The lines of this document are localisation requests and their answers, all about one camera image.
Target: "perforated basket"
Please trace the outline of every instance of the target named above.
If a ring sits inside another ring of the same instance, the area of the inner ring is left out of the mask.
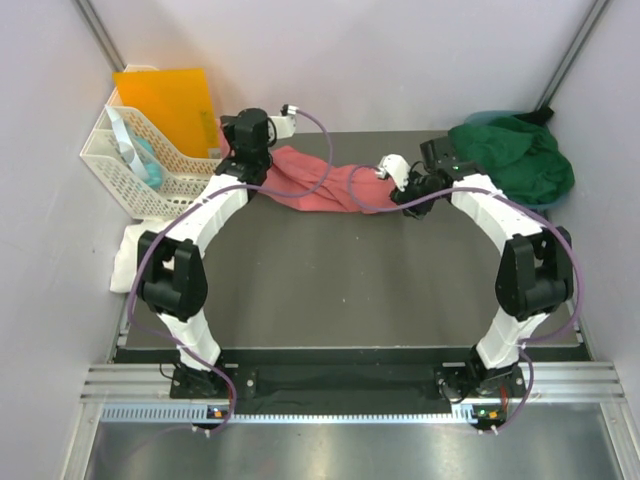
[[[129,67],[127,70],[150,69]],[[107,104],[120,113],[136,135],[149,141],[156,159],[134,143],[143,163],[160,165],[164,178],[162,186],[153,190],[131,171],[120,155],[111,131],[111,121],[104,109],[80,157],[134,219],[175,218],[204,190],[220,160],[192,158],[180,153],[139,110],[123,107],[117,91],[114,91]]]

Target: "yellow board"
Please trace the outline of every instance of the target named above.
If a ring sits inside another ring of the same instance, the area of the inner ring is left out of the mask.
[[[218,128],[204,70],[114,73],[122,104],[140,110],[189,157],[219,153]]]

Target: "gray floor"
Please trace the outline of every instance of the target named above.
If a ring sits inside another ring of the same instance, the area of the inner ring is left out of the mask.
[[[418,160],[441,132],[333,134],[336,164],[377,164],[388,153]],[[324,137],[290,144],[326,158]],[[400,213],[301,213],[258,195],[235,214],[205,257],[205,306],[223,347],[468,346],[497,309],[500,256],[445,201],[422,221]],[[140,324],[162,328],[142,305]],[[564,324],[561,308],[536,334]],[[575,344],[570,335],[555,344]],[[130,348],[172,345],[132,329]]]
[[[154,438],[165,428],[100,425],[87,480],[622,480],[598,405],[529,405],[498,437],[465,425],[232,425],[210,440]]]

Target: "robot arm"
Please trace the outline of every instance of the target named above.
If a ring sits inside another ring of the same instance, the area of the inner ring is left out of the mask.
[[[467,382],[491,390],[509,376],[519,359],[518,345],[529,338],[551,312],[573,295],[573,272],[567,253],[541,224],[493,196],[504,196],[473,162],[462,162],[447,137],[421,145],[422,167],[414,167],[398,155],[384,157],[378,176],[393,178],[391,194],[397,204],[451,187],[482,188],[493,195],[455,192],[451,204],[471,217],[489,236],[502,259],[495,283],[500,307],[487,334],[473,347],[466,363]],[[404,210],[422,218],[433,201]],[[569,234],[560,229],[570,243]]]
[[[285,105],[282,114],[269,117],[260,109],[243,110],[222,118],[222,130],[231,147],[230,155],[194,201],[197,210],[176,225],[154,251],[137,295],[160,317],[171,335],[180,341],[180,361],[193,370],[207,367],[185,350],[215,365],[220,346],[213,339],[204,316],[207,280],[202,254],[226,221],[251,199],[251,192],[238,188],[216,196],[212,193],[233,185],[261,185],[267,178],[272,158],[269,147],[278,138],[290,137],[296,128],[296,107]],[[157,236],[145,232],[138,243],[138,263]]]

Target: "dark green fabric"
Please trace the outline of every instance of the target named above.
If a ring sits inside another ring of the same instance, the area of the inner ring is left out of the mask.
[[[449,131],[449,138],[463,160],[481,164],[518,203],[555,202],[575,183],[569,160],[546,127],[503,117],[488,125],[460,125]]]

